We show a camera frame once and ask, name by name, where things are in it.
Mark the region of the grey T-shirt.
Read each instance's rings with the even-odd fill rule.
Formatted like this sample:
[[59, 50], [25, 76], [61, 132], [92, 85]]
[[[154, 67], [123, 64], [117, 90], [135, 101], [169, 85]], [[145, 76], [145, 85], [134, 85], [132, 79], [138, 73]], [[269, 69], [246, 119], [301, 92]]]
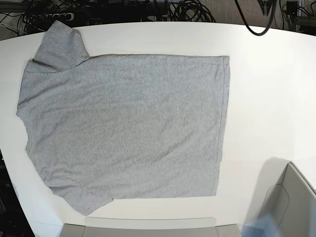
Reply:
[[24, 70], [17, 115], [52, 192], [89, 215], [115, 199], [216, 195], [228, 56], [91, 57], [56, 21]]

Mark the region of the beige tray at bottom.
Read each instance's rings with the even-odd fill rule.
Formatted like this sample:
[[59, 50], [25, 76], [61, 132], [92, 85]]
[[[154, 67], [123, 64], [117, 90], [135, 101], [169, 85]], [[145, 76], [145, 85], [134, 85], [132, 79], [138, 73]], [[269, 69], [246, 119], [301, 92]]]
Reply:
[[239, 237], [238, 225], [216, 219], [112, 219], [87, 217], [83, 225], [64, 224], [61, 237]]

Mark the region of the beige bin at right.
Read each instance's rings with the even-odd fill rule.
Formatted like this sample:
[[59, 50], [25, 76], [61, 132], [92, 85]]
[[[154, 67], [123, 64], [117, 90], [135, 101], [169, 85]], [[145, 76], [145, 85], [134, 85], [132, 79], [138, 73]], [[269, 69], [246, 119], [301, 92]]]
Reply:
[[265, 237], [314, 237], [316, 191], [293, 163], [282, 180], [268, 189], [260, 219]]

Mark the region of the blue blurred object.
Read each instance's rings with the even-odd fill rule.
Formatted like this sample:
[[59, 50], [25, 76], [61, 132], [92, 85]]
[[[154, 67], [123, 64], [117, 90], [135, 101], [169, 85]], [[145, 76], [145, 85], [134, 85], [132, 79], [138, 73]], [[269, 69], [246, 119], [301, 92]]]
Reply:
[[281, 237], [282, 234], [277, 229], [272, 216], [265, 215], [257, 221], [248, 223], [240, 227], [242, 237]]

